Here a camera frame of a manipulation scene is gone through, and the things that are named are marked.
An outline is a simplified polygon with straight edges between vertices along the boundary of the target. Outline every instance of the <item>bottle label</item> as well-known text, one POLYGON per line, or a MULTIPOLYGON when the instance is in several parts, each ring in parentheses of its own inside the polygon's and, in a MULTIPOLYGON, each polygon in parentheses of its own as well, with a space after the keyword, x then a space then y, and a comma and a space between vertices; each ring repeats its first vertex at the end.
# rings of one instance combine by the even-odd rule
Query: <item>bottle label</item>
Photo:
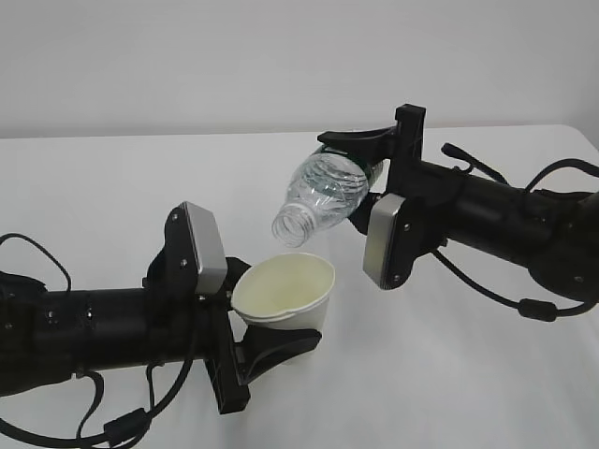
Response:
POLYGON ((376 181, 373 180, 373 168, 370 165, 364 163, 364 161, 358 159, 356 156, 350 154, 349 152, 344 152, 343 150, 337 150, 335 148, 328 147, 327 145, 323 145, 318 150, 316 150, 314 154, 338 154, 340 156, 343 156, 362 169, 362 171, 366 175, 366 180, 368 180, 368 183, 376 181))

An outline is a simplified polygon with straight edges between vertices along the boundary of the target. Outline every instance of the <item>white wall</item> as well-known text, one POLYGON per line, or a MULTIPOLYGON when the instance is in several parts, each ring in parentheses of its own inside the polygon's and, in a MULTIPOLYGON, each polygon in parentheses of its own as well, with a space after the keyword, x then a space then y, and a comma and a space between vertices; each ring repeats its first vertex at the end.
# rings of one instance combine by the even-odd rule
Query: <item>white wall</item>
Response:
POLYGON ((595 0, 6 0, 0 137, 570 123, 599 144, 595 0))

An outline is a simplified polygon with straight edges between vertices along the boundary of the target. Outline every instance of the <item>black cylindrical joint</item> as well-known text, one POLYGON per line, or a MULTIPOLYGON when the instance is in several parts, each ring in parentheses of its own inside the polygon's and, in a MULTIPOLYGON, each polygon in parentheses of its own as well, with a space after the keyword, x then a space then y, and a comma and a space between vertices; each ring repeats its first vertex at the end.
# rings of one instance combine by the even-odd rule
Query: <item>black cylindrical joint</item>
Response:
POLYGON ((554 199, 469 176, 448 217, 448 237, 527 267, 550 240, 557 212, 554 199))
MULTIPOLYGON (((172 304, 156 319, 150 301, 151 295, 141 288, 47 293, 39 300, 33 349, 45 355, 70 355, 73 370, 183 359, 192 308, 187 303, 172 304)), ((193 322, 207 328, 205 312, 198 309, 193 322)), ((201 338, 199 343, 197 358, 205 351, 201 338)))

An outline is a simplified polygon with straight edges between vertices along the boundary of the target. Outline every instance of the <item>cable connector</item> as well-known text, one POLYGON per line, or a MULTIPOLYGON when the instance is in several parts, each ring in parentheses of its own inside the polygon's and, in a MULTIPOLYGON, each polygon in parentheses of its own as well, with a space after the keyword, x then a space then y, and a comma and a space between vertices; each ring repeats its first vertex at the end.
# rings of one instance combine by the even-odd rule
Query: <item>cable connector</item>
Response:
POLYGON ((108 437, 110 447, 131 440, 133 437, 143 433, 150 419, 145 410, 136 409, 131 413, 124 414, 120 418, 106 423, 104 425, 104 433, 108 437))
POLYGON ((558 308, 552 302, 525 298, 518 303, 518 313, 525 318, 552 323, 558 317, 558 308))

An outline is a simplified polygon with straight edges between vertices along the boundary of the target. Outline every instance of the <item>cup rim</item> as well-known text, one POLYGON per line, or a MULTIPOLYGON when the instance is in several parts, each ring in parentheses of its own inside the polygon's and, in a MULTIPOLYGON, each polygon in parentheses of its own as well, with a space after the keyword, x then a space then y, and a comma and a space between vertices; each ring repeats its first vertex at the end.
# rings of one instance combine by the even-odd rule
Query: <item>cup rim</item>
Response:
POLYGON ((310 311, 310 310, 314 309, 315 307, 318 307, 325 300, 329 299, 330 292, 331 292, 333 286, 335 285, 335 280, 336 280, 335 267, 324 257, 321 257, 316 254, 312 254, 312 253, 281 253, 281 254, 277 254, 277 255, 274 255, 273 257, 270 257, 266 260, 263 260, 259 264, 252 266, 245 273, 243 273, 243 275, 238 280, 237 285, 233 289, 233 295, 231 297, 231 307, 241 318, 247 318, 249 321, 255 321, 257 323, 274 323, 274 322, 278 322, 278 321, 283 321, 287 318, 291 318, 292 316, 298 314, 299 312, 310 311), (277 257, 286 257, 286 256, 291 256, 291 255, 307 255, 307 256, 310 256, 311 258, 319 259, 319 260, 325 262, 330 267, 330 271, 332 274, 331 280, 330 280, 330 285, 329 285, 329 288, 327 288, 327 291, 322 296, 320 296, 319 298, 315 299, 314 301, 308 303, 305 306, 297 307, 295 309, 288 309, 286 311, 281 311, 279 313, 274 313, 271 315, 254 316, 254 315, 245 313, 243 311, 240 311, 237 307, 235 307, 235 305, 234 305, 235 290, 237 290, 237 287, 243 282, 243 279, 252 272, 252 270, 254 270, 255 268, 259 267, 262 264, 270 262, 272 259, 276 259, 277 257))

